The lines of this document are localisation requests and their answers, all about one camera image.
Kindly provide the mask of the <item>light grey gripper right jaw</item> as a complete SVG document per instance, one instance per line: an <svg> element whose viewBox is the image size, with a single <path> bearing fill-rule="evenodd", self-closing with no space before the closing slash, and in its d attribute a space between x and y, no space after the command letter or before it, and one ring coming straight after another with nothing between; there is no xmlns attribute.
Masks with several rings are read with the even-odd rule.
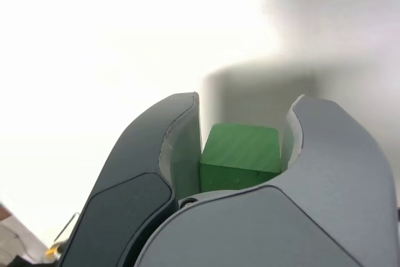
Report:
<svg viewBox="0 0 400 267"><path fill-rule="evenodd" d="M301 96L287 116L287 170L179 210L136 265L397 266L396 189L377 142L333 101Z"/></svg>

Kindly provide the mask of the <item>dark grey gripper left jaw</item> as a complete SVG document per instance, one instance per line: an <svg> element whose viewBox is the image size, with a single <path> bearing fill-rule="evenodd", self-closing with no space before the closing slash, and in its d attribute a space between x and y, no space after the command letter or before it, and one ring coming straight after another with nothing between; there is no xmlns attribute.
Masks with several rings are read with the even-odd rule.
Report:
<svg viewBox="0 0 400 267"><path fill-rule="evenodd" d="M152 233L200 192L199 96L166 97L140 114L110 152L60 266L132 266Z"/></svg>

